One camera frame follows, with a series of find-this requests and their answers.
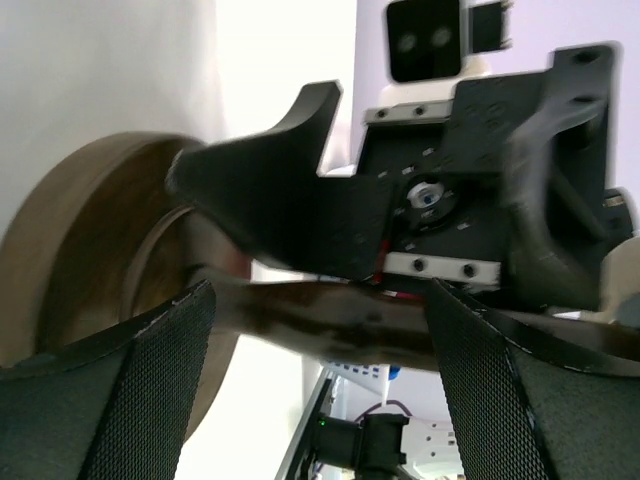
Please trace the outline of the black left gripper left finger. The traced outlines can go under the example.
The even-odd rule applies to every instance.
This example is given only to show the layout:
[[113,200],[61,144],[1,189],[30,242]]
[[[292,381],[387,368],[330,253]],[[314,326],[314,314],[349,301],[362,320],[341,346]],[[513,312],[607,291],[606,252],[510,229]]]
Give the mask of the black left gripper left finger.
[[2,370],[2,478],[173,478],[215,309],[202,282]]

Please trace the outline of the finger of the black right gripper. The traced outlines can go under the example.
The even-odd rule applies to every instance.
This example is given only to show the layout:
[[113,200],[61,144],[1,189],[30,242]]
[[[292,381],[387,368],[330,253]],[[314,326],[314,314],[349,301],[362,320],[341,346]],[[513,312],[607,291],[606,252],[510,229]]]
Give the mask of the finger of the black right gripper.
[[274,127],[179,154],[168,190],[267,266],[372,277],[393,186],[377,176],[318,175],[340,97],[336,81],[305,85]]

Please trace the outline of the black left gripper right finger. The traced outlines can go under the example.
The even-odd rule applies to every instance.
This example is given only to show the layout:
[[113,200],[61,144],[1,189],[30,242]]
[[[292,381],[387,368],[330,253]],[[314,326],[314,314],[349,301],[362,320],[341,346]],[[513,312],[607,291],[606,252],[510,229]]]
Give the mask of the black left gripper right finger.
[[470,479],[635,479],[639,334],[510,316],[425,287],[426,321]]

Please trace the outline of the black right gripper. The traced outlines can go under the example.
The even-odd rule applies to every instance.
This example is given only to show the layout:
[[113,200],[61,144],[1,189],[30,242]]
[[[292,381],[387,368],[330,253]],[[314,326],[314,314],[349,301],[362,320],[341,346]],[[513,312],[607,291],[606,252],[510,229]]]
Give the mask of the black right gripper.
[[616,43],[558,49],[548,69],[464,80],[444,114],[364,122],[356,176],[393,186],[379,268],[523,309],[600,304]]

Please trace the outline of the brown wooden round stand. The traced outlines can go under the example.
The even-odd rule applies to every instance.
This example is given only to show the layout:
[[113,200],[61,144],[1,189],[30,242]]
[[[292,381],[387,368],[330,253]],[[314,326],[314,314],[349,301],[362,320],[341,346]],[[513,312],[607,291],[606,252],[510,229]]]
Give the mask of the brown wooden round stand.
[[[1,365],[68,344],[144,313],[177,295],[187,274],[213,269],[220,281],[250,278],[250,260],[202,213],[172,198],[165,176],[195,139],[127,132],[96,140],[73,152],[32,190],[1,242]],[[630,237],[626,206],[606,206],[605,221],[617,247]],[[317,357],[393,360],[437,371],[426,323],[416,323],[418,300],[388,300],[377,287],[235,288],[231,306],[219,307],[241,333]],[[409,323],[389,341],[340,326],[325,337],[314,318],[291,316],[294,307],[331,300],[371,300],[380,313],[395,312]],[[238,334],[212,332],[184,441],[196,431],[226,375]]]

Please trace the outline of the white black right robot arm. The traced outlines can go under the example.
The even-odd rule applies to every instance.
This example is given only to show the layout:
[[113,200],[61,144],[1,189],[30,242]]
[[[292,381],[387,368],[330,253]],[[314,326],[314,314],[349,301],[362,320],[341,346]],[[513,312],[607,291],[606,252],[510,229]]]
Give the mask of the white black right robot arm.
[[339,99],[305,86],[249,137],[180,153],[168,190],[277,268],[420,295],[441,279],[493,305],[591,310],[632,213],[608,183],[620,48],[558,49],[542,71],[467,78],[365,115],[355,172],[316,165]]

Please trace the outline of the cream mannequin head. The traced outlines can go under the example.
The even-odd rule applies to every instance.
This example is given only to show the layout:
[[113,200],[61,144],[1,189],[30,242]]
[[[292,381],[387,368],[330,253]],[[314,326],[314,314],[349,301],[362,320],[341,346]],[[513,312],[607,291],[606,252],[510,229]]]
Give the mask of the cream mannequin head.
[[639,327],[639,238],[614,248],[602,263],[601,323]]

